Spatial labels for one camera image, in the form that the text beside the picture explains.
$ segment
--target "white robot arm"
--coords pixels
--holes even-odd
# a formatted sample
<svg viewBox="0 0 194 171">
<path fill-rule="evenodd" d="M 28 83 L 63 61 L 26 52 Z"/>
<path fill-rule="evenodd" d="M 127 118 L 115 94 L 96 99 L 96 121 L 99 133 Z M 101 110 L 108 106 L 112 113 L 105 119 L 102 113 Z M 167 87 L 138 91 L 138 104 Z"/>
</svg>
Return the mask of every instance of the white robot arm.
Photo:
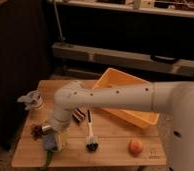
<svg viewBox="0 0 194 171">
<path fill-rule="evenodd" d="M 103 89 L 85 89 L 71 82 L 54 96 L 50 125 L 65 130 L 77 107 L 109 107 L 154 111 L 173 115 L 171 171 L 194 171 L 194 82 L 144 83 Z"/>
</svg>

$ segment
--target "yellow container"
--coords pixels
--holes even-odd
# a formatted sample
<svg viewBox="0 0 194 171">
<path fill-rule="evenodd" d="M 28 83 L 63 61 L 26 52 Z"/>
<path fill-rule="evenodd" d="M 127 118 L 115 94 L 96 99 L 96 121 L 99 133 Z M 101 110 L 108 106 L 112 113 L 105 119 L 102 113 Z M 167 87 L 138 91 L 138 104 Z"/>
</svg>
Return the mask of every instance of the yellow container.
<svg viewBox="0 0 194 171">
<path fill-rule="evenodd" d="M 132 85 L 147 83 L 146 80 L 140 79 L 138 77 L 129 75 L 122 71 L 108 68 L 101 78 L 93 86 L 93 89 L 103 88 L 103 87 L 114 87 L 122 85 Z M 122 109 L 110 109 L 103 108 L 103 110 L 129 122 L 142 129 L 146 129 L 149 126 L 156 125 L 159 119 L 159 113 L 154 112 L 142 112 L 133 110 L 122 110 Z"/>
</svg>

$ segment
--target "brush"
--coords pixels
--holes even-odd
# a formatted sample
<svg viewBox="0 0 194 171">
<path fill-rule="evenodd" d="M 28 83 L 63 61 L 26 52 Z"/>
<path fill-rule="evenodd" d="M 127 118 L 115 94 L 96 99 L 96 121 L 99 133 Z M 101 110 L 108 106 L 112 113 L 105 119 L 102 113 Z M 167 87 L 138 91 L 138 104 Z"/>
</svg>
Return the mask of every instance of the brush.
<svg viewBox="0 0 194 171">
<path fill-rule="evenodd" d="M 87 111 L 88 115 L 88 130 L 89 130 L 89 136 L 86 137 L 86 148 L 92 152 L 96 151 L 98 148 L 98 142 L 97 137 L 93 134 L 93 128 L 92 128 L 92 120 L 91 120 L 91 113 L 90 110 Z"/>
</svg>

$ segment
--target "wooden table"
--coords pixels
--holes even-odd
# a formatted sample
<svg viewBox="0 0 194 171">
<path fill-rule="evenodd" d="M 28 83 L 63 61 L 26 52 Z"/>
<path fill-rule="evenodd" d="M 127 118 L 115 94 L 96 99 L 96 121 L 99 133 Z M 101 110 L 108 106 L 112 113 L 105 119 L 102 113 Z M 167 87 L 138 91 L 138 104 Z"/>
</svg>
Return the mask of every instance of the wooden table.
<svg viewBox="0 0 194 171">
<path fill-rule="evenodd" d="M 68 83 L 68 80 L 40 81 L 44 106 L 29 112 L 21 138 L 16 148 L 13 167 L 41 167 L 45 162 L 45 151 L 42 140 L 34 141 L 30 135 L 32 124 L 41 124 L 47 120 L 53 108 L 54 92 Z M 86 80 L 87 88 L 94 80 Z M 78 126 L 72 121 L 68 130 L 68 142 L 63 151 L 55 153 L 50 167 L 87 167 L 87 166 L 142 166 L 165 165 L 166 156 L 156 127 L 142 130 L 101 109 L 92 109 L 93 131 L 99 140 L 99 148 L 95 153 L 86 151 L 87 123 Z M 128 143 L 132 137 L 138 137 L 144 145 L 139 157 L 133 157 L 128 151 Z"/>
</svg>

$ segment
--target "screw holes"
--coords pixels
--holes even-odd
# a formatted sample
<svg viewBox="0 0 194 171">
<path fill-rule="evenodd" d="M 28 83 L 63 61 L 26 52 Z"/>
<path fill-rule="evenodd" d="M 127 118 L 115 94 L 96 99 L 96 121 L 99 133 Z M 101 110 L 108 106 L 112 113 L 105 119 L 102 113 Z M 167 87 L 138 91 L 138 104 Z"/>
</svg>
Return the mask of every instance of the screw holes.
<svg viewBox="0 0 194 171">
<path fill-rule="evenodd" d="M 182 138 L 182 135 L 177 131 L 173 131 L 173 134 L 178 138 Z"/>
<path fill-rule="evenodd" d="M 174 171 L 171 167 L 169 167 L 169 170 L 170 170 L 170 171 Z"/>
</svg>

